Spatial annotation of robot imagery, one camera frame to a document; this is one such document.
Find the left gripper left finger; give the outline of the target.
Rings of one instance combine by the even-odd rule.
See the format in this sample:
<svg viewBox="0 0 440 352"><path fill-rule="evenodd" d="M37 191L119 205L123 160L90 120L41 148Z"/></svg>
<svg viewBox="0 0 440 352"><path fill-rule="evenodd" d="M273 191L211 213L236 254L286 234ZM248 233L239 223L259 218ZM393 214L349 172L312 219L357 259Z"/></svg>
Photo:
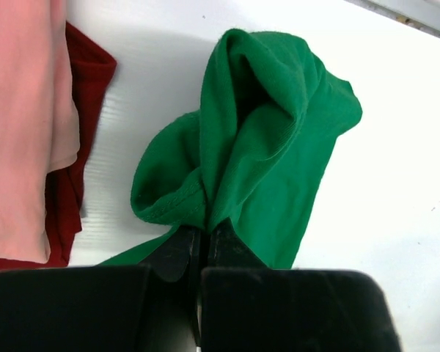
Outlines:
<svg viewBox="0 0 440 352"><path fill-rule="evenodd" d="M195 351L201 233L135 265L0 271L0 351Z"/></svg>

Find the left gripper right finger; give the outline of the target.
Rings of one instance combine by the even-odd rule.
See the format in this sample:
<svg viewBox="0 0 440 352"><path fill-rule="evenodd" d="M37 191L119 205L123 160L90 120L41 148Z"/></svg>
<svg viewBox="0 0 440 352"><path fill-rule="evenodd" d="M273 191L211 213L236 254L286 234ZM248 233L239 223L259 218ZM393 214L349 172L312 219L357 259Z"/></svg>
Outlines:
<svg viewBox="0 0 440 352"><path fill-rule="evenodd" d="M358 271L268 268L230 220L200 288L204 351L399 351L383 290Z"/></svg>

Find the green t-shirt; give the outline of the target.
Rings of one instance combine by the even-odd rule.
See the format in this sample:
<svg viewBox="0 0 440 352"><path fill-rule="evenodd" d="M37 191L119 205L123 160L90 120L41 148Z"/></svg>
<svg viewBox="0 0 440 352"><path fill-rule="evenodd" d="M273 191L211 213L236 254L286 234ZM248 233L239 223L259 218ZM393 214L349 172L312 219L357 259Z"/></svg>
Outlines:
<svg viewBox="0 0 440 352"><path fill-rule="evenodd" d="M208 60L199 108L148 144L131 209L171 231L228 220L269 268L289 269L336 141L361 118L351 84L304 39L230 29Z"/></svg>

